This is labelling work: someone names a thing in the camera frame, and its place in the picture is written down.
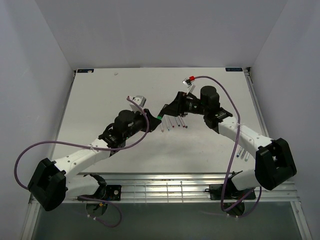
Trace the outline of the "green black highlighter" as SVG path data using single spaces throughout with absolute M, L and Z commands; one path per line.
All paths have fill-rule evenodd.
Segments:
M 163 107 L 162 107 L 162 109 L 160 110 L 160 112 L 159 112 L 159 114 L 157 115 L 157 119 L 158 120 L 162 120 L 163 119 L 163 117 L 164 117 L 164 115 L 165 115 L 165 113 L 166 113 L 166 108 L 167 108 L 167 106 L 168 106 L 168 104 L 165 104 Z

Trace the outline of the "dark blue capped pen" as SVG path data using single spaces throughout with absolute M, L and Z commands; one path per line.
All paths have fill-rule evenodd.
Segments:
M 177 125 L 178 127 L 180 127 L 180 126 L 181 126 L 181 124 L 180 124 L 180 122 L 179 122 L 178 117 L 174 117 L 174 119 L 175 119 L 176 125 Z

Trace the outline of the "red capped white pen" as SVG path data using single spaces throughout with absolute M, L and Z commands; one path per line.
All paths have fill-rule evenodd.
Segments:
M 171 127 L 174 128 L 175 125 L 174 125 L 174 123 L 172 122 L 171 118 L 170 118 L 169 116 L 168 116 L 167 118 L 168 118 L 168 121 L 169 121 Z

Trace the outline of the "blue capped white pen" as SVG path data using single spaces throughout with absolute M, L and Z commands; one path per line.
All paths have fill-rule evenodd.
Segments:
M 167 116 L 165 117 L 165 124 L 166 124 L 166 128 L 167 128 L 167 130 L 168 130 L 168 131 L 170 131 L 170 130 L 171 130 L 171 125 L 170 125 L 170 122 L 169 122 L 169 120 L 168 120 L 168 117 L 167 117 Z

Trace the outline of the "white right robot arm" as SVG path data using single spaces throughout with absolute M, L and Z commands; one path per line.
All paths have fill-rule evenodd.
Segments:
M 160 111 L 160 116 L 183 117 L 187 114 L 202 115 L 209 129 L 234 141 L 254 158 L 254 169 L 237 172 L 227 178 L 224 191 L 230 198 L 237 199 L 244 190 L 256 187 L 271 191 L 297 174 L 288 142 L 283 138 L 271 139 L 239 124 L 230 112 L 221 107 L 215 87 L 202 87 L 199 98 L 180 91 Z

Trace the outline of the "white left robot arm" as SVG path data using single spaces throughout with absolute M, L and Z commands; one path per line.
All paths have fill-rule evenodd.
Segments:
M 81 196 L 107 199 L 107 183 L 96 173 L 77 175 L 95 163 L 115 155 L 126 140 L 139 132 L 150 133 L 161 124 L 148 109 L 144 113 L 122 110 L 102 134 L 84 149 L 56 160 L 45 158 L 37 165 L 27 186 L 46 211 L 57 208 L 65 199 Z

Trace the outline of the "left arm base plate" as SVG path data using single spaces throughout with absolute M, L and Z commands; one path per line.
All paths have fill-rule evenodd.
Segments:
M 87 201 L 120 201 L 122 186 L 118 184 L 100 186 L 93 194 L 85 194 L 77 197 L 77 200 Z

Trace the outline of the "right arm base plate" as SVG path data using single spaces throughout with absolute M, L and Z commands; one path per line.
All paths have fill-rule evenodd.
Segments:
M 208 188 L 204 190 L 205 193 L 209 193 L 211 200 L 221 200 L 223 184 L 210 184 Z M 230 190 L 228 187 L 225 189 L 225 200 L 239 200 L 246 195 L 250 189 L 245 190 Z M 252 191 L 246 198 L 246 200 L 255 200 L 256 194 Z

